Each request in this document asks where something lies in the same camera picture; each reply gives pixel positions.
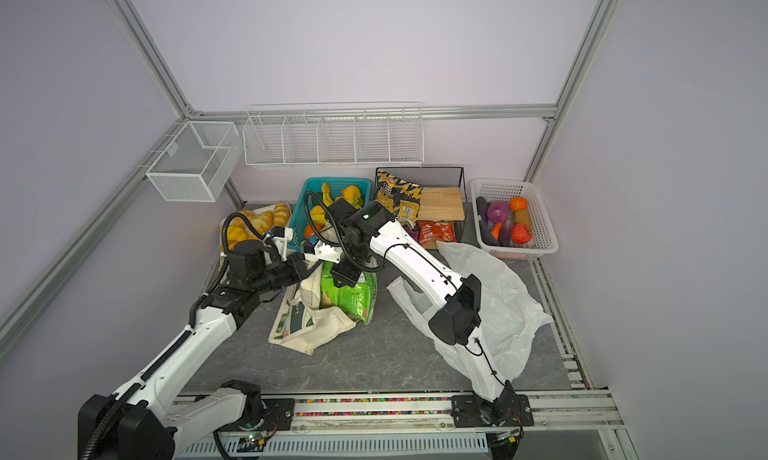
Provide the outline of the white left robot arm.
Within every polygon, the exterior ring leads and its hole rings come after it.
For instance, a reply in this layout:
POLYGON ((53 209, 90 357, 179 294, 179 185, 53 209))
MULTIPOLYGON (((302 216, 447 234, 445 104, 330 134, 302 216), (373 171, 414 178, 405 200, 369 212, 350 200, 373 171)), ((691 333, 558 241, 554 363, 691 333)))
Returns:
POLYGON ((262 295, 306 279, 301 253, 290 253, 293 232, 275 226, 241 242, 222 241, 224 261, 213 285, 193 304, 188 322, 146 367, 108 396, 94 395, 78 413, 81 459, 173 459, 222 427, 279 426, 260 386, 225 382, 185 408, 170 410, 181 389, 205 360, 261 302, 262 295))

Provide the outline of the beige canvas tote bag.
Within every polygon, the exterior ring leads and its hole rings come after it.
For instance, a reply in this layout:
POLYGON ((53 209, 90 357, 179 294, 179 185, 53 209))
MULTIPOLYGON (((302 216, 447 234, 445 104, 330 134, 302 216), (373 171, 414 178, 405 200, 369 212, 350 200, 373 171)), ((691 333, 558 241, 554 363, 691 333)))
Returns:
POLYGON ((367 325, 352 320, 338 307, 320 306, 324 263, 319 262, 309 278, 286 290, 268 335, 269 343, 311 355, 357 325, 367 325))

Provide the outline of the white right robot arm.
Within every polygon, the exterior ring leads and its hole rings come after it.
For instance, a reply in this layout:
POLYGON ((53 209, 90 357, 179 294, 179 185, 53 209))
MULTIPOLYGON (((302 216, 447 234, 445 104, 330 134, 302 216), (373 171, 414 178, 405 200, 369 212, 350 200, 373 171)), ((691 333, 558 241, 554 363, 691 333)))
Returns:
POLYGON ((359 209, 344 199, 326 205, 317 193, 307 191, 303 205, 306 211, 319 206, 335 234, 332 240, 320 236, 306 252, 331 263, 335 287, 353 287, 364 274, 392 265, 427 297, 421 322, 438 346, 455 356, 472 385, 471 393, 452 399, 457 426, 524 429, 533 424, 528 398, 497 370, 483 337, 482 283, 476 276, 463 276, 441 263, 375 201, 359 209))

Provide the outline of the yellow black chips bag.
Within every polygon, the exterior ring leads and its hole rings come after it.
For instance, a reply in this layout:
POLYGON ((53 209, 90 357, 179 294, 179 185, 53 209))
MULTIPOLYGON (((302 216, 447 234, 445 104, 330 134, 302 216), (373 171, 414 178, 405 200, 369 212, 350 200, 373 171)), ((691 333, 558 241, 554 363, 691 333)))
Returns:
POLYGON ((416 224, 422 192, 420 184, 403 180, 381 168, 376 170, 376 201, 401 223, 416 224))

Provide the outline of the white plastic grocery bag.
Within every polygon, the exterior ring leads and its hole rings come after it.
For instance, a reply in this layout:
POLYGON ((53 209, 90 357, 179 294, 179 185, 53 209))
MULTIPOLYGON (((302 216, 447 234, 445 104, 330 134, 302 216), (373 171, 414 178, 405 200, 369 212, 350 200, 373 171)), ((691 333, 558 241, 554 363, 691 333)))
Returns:
POLYGON ((438 251, 452 270, 463 277, 473 274, 481 282, 479 342, 471 339, 463 347, 439 340, 428 326, 438 307, 404 278, 393 280, 387 290, 448 365, 470 380, 476 394, 493 401, 501 395, 505 381, 523 372, 537 330, 553 319, 501 260, 465 243, 440 243, 438 251))

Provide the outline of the green snack bag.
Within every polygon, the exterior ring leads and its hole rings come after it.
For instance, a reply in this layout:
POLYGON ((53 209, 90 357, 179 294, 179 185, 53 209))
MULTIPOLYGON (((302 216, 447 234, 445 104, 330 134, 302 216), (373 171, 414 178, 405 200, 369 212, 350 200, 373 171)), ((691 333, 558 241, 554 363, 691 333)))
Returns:
POLYGON ((322 267, 320 306, 338 307, 352 320, 369 324, 376 303, 377 276, 363 272, 354 287, 337 287, 331 275, 332 266, 333 263, 325 262, 322 267))

